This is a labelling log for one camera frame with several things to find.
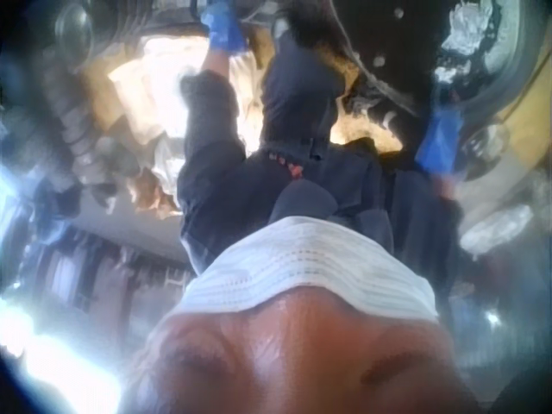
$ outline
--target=man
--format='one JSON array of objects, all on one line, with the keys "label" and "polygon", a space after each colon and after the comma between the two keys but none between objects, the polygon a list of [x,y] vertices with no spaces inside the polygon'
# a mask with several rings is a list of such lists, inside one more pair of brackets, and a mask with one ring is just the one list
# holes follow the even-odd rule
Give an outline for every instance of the man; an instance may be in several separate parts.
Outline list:
[{"label": "man", "polygon": [[260,150],[236,132],[224,3],[183,81],[182,241],[198,278],[151,335],[123,410],[480,412],[438,324],[458,255],[457,206],[420,172],[329,144],[342,78],[276,20]]}]

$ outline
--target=yellow panel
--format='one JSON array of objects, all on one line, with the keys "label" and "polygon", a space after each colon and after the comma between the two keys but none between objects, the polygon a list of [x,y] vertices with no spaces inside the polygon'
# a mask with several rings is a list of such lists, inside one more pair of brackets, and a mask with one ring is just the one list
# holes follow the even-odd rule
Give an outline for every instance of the yellow panel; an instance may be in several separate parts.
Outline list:
[{"label": "yellow panel", "polygon": [[511,132],[511,148],[528,168],[538,164],[550,145],[551,77],[550,64],[546,64],[523,101],[505,121]]}]

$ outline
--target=skin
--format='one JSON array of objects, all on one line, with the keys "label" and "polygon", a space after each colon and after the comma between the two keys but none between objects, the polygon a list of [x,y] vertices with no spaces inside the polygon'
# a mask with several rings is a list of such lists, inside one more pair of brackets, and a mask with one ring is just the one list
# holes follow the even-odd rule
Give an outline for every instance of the skin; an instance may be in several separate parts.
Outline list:
[{"label": "skin", "polygon": [[321,288],[242,313],[171,317],[146,361],[134,412],[482,412],[438,325],[363,315]]}]

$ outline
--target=blue latex glove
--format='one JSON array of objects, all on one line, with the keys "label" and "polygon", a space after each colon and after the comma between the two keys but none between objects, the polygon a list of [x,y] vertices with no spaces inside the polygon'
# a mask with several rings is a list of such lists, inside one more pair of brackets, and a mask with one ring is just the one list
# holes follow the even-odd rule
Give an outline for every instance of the blue latex glove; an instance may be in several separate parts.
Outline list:
[{"label": "blue latex glove", "polygon": [[435,110],[422,145],[417,151],[416,162],[430,174],[454,175],[463,124],[459,110]]},{"label": "blue latex glove", "polygon": [[239,22],[228,1],[218,1],[201,15],[201,23],[209,28],[210,48],[231,55],[248,50]]}]

